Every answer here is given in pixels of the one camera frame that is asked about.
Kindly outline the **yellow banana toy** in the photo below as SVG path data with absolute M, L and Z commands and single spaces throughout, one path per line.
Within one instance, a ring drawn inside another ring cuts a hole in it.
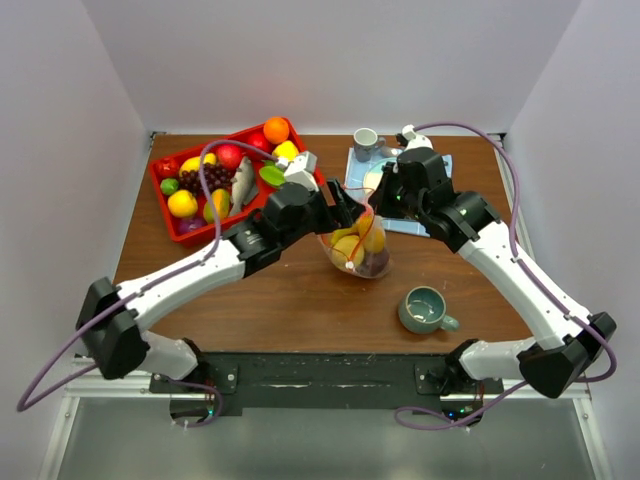
M 334 232 L 332 232 L 329 237 L 330 245 L 333 246 L 342 238 L 346 236 L 351 236 L 351 235 L 355 235 L 355 236 L 359 235 L 359 231 L 356 225 L 352 225 L 351 227 L 347 227 L 347 228 L 337 229 Z

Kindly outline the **orange yellow mango toy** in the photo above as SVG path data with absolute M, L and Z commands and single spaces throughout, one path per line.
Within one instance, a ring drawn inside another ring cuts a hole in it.
M 381 220 L 374 215 L 362 215 L 357 220 L 357 230 L 362 246 L 371 254 L 380 253 L 385 249 L 386 236 Z

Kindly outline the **yellow lemon toy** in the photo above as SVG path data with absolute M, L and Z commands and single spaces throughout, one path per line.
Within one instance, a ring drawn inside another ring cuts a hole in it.
M 363 261 L 365 251 L 360 238 L 355 235 L 346 236 L 339 240 L 330 252 L 332 263 L 340 270 L 356 269 Z

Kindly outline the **clear zip top bag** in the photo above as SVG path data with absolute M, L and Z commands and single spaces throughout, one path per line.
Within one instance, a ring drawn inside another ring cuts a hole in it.
M 382 217 L 368 203 L 374 189 L 347 187 L 346 191 L 364 212 L 350 227 L 320 234 L 318 240 L 339 271 L 363 279 L 381 278 L 391 268 L 391 255 Z

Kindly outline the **dark red plum toy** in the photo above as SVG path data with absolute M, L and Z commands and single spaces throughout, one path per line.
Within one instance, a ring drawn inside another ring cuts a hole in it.
M 356 268 L 356 273 L 363 278 L 378 278 L 384 276 L 390 268 L 390 254 L 386 249 L 378 253 L 365 252 L 362 263 Z

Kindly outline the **green bell pepper toy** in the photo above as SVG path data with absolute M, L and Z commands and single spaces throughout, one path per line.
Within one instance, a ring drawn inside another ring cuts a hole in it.
M 261 179 L 270 187 L 279 189 L 286 183 L 284 172 L 274 165 L 265 165 L 259 169 Z

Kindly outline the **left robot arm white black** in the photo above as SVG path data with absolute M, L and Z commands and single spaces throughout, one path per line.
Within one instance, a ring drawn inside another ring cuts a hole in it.
M 135 370 L 167 376 L 185 392 L 200 390 L 207 368 L 195 346 L 151 332 L 151 327 L 200 295 L 242 280 L 277 262 L 282 252 L 308 234 L 327 234 L 352 225 L 364 205 L 336 180 L 322 191 L 287 183 L 263 207 L 213 242 L 161 270 L 113 284 L 103 277 L 88 288 L 76 331 L 106 380 Z

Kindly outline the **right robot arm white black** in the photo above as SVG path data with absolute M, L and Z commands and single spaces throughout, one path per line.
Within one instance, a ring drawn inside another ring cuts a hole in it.
M 463 342 L 446 358 L 452 390 L 466 393 L 488 378 L 520 379 L 557 398 L 580 380 L 602 352 L 602 341 L 615 332 L 608 313 L 592 314 L 571 300 L 510 242 L 508 226 L 482 195 L 455 191 L 434 150 L 412 148 L 386 163 L 369 203 L 384 217 L 423 225 L 431 238 L 479 270 L 531 332 L 518 341 Z

